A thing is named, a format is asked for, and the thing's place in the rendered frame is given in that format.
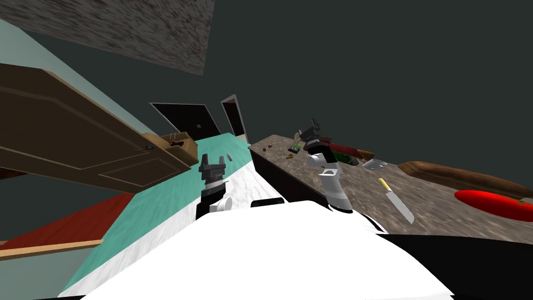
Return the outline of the brown bread loaf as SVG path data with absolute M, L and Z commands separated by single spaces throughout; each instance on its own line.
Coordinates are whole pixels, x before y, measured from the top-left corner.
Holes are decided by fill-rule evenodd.
M 533 198 L 533 190 L 494 176 L 457 169 L 420 160 L 398 165 L 406 174 L 456 190 L 477 190 L 514 199 Z

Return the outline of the yellow handled kitchen knife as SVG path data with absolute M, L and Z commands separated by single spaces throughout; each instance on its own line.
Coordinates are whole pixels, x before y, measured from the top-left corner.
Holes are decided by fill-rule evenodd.
M 383 178 L 378 179 L 380 184 L 383 186 L 383 188 L 386 190 L 386 196 L 388 199 L 391 200 L 392 204 L 399 210 L 399 212 L 405 217 L 405 219 L 413 224 L 414 223 L 414 215 L 411 211 L 406 207 L 406 205 L 401 201 L 401 199 L 394 193 L 394 191 L 387 185 L 385 180 Z

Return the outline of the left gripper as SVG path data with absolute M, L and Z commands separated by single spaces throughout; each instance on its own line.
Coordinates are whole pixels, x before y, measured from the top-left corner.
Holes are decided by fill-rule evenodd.
M 201 179 L 206 182 L 216 182 L 223 179 L 225 174 L 225 160 L 224 156 L 219 157 L 219 163 L 216 165 L 209 165 L 208 154 L 202 155 L 201 165 L 199 172 L 201 173 Z

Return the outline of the red topped wooden table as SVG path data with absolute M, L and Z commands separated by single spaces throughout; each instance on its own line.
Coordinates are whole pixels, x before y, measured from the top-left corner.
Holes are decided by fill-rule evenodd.
M 0 261 L 96 247 L 133 197 L 120 194 L 8 240 Z

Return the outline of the light wooden drawer box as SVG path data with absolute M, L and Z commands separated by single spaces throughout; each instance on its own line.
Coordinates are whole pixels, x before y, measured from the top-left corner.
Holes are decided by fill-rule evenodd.
M 142 133 L 142 136 L 157 146 L 167 150 L 170 154 L 189 167 L 199 162 L 197 152 L 198 145 L 187 132 L 175 132 L 163 136 L 157 136 L 152 133 Z

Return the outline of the red tomato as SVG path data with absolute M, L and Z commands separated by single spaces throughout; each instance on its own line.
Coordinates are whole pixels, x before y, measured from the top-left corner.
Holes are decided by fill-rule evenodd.
M 496 216 L 533 222 L 533 203 L 476 190 L 457 191 L 454 197 L 473 208 Z

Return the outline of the narrow dark doorway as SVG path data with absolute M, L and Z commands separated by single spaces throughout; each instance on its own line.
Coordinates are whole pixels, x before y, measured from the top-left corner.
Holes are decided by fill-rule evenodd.
M 232 134 L 248 143 L 243 117 L 240 113 L 236 94 L 221 101 L 224 113 L 231 126 Z

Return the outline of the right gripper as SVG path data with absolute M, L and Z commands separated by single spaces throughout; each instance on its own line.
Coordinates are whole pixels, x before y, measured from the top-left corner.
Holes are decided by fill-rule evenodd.
M 331 142 L 332 138 L 324 137 L 319 134 L 321 127 L 314 118 L 311 119 L 311 122 L 312 127 L 305 131 L 298 130 L 299 139 L 305 143 L 305 146 L 319 146 Z

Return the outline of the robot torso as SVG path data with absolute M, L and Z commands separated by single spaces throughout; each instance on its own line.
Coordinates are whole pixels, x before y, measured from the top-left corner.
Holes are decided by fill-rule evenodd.
M 310 201 L 181 214 L 63 292 L 84 300 L 453 300 L 372 218 Z

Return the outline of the brown wooden door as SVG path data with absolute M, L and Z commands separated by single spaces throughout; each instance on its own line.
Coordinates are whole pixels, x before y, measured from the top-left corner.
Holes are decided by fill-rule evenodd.
M 136 194 L 184 162 L 52 72 L 0 64 L 0 168 Z

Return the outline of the wide dark doorway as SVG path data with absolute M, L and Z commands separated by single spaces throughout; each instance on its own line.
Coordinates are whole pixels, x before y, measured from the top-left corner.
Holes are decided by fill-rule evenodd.
M 151 103 L 179 132 L 186 132 L 194 141 L 220 135 L 220 130 L 204 104 Z

